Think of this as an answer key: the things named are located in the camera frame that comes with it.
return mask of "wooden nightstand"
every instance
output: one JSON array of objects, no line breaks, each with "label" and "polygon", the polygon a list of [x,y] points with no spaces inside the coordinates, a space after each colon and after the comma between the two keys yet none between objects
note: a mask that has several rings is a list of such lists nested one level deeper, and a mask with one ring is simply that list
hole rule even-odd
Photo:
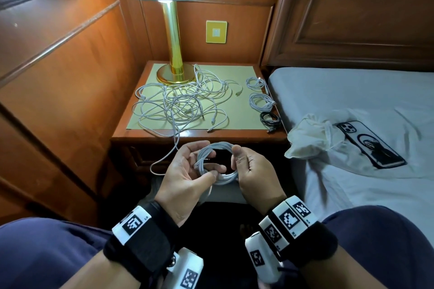
[{"label": "wooden nightstand", "polygon": [[[149,61],[144,68],[143,74],[139,79],[136,88],[146,84],[149,73],[151,72],[152,66],[156,61]],[[220,65],[218,63],[201,63],[204,65]],[[258,77],[261,76],[261,72],[257,65],[253,64],[224,64],[224,65],[238,65],[238,66],[253,66],[255,73]],[[169,150],[173,147],[173,138],[166,138],[157,136],[151,132],[143,129],[126,129],[127,124],[132,116],[132,106],[137,102],[137,97],[134,93],[122,115],[121,120],[111,138],[113,147],[122,152],[122,162],[127,165],[128,169],[133,172],[137,179],[143,184],[147,184],[147,179],[149,178],[149,166],[155,161],[162,158],[167,154]],[[159,132],[169,135],[172,133],[171,130],[160,130]],[[289,162],[283,156],[286,149],[288,149],[289,144],[286,139],[286,132],[283,127],[276,130],[274,133],[267,133],[265,129],[256,130],[231,130],[231,129],[216,129],[208,133],[204,129],[189,129],[181,133],[180,145],[201,141],[209,140],[213,142],[230,142],[232,144],[240,144],[242,146],[249,147],[258,153],[261,153],[272,161],[273,165],[276,167],[276,171],[279,171],[280,165],[285,165],[286,169],[285,177],[289,176],[288,165]],[[217,157],[224,155],[226,166],[229,166],[228,162],[230,158],[225,154],[224,151],[218,152]],[[164,173],[170,164],[173,156],[169,156],[166,160],[162,161],[158,165],[152,167],[152,170],[159,173]]]}]

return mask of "smartphone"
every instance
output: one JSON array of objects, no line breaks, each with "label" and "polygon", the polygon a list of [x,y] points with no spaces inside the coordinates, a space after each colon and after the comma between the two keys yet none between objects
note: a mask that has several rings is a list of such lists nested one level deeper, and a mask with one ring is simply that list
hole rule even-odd
[{"label": "smartphone", "polygon": [[341,122],[335,125],[351,143],[358,146],[378,169],[394,168],[407,162],[390,146],[360,121]]}]

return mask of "wall switch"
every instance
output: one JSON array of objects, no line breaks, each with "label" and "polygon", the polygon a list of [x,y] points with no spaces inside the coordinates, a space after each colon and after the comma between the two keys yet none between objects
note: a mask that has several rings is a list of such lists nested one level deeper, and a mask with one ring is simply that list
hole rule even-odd
[{"label": "wall switch", "polygon": [[207,43],[225,44],[226,34],[226,21],[207,21]]}]

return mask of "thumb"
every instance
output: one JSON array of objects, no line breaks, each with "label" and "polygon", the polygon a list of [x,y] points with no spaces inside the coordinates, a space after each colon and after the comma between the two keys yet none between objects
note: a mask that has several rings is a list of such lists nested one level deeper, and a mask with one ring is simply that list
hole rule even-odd
[{"label": "thumb", "polygon": [[249,171],[249,161],[247,160],[247,154],[244,149],[239,145],[234,145],[232,147],[232,154],[234,155],[238,173],[247,173]]},{"label": "thumb", "polygon": [[195,186],[199,192],[199,195],[202,195],[212,184],[217,180],[218,171],[211,170],[206,174],[203,174],[201,177],[193,180],[193,186]]}]

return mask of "black wrist strap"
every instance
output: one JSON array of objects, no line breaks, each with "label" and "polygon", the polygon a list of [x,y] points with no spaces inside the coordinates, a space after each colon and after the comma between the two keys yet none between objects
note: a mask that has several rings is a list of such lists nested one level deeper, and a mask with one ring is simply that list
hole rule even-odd
[{"label": "black wrist strap", "polygon": [[338,249],[336,236],[296,196],[270,210],[259,226],[276,257],[298,268],[329,259]]},{"label": "black wrist strap", "polygon": [[[158,278],[169,264],[175,251],[179,228],[166,211],[157,203],[142,206],[149,214],[124,245],[113,235],[104,246],[104,255],[120,263],[139,282]],[[120,224],[135,217],[134,211],[127,215]]]}]

